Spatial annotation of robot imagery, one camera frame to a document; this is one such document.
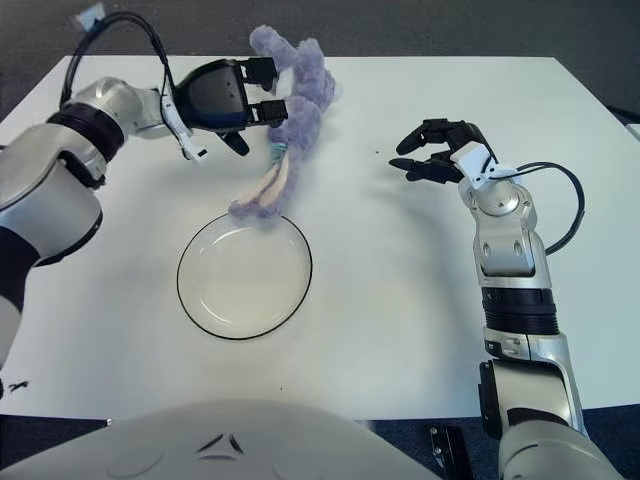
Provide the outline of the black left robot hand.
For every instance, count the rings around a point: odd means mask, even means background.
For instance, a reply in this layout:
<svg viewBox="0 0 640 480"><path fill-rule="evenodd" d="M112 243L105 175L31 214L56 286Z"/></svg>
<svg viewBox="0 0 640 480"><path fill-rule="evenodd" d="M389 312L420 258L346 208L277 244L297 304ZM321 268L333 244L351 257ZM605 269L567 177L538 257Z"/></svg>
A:
<svg viewBox="0 0 640 480"><path fill-rule="evenodd" d="M277 79L270 57L221 59L191 71L175 87L173 99L186 127L214 132L236 154L245 156L249 146L241 131L255 126L277 128L288 119L283 100L251 104L245 87L259 86L268 92Z"/></svg>

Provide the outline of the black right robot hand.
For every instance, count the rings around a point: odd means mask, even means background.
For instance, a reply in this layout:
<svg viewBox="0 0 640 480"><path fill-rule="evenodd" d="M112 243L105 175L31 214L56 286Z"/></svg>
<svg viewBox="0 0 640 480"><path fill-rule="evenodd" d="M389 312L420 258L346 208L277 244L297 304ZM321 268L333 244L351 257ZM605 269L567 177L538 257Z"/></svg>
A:
<svg viewBox="0 0 640 480"><path fill-rule="evenodd" d="M425 119L398 144L396 153L399 157L391 159L389 164L405 171L408 181L427 180L439 184L458 184L463 179L463 173L455 166L452 155L472 141L483 144L491 158L495 158L490 144L475 124L464 120L449 121L446 118ZM427 160L416 161L404 157L405 154L427 144L443 143L448 149L432 154Z"/></svg>

